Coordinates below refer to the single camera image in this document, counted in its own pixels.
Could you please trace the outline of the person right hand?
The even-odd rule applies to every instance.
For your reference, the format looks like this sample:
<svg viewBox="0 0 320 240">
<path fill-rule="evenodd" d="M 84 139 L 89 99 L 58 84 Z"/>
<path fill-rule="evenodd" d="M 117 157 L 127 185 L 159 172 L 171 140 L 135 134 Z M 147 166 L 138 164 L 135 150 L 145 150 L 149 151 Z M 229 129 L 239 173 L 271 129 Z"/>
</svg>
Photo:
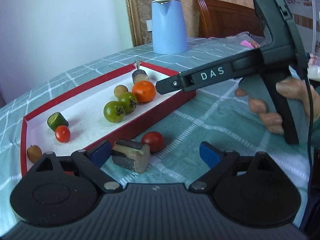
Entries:
<svg viewBox="0 0 320 240">
<path fill-rule="evenodd" d="M 244 78 L 236 90 L 236 96 L 249 96 L 249 109 L 256 113 L 265 127 L 272 133 L 282 134 L 293 144 L 294 140 L 305 143 L 310 126 L 310 103 L 313 102 L 313 120 L 319 119 L 319 88 L 307 89 L 306 82 L 289 76 L 274 74 Z"/>
</svg>

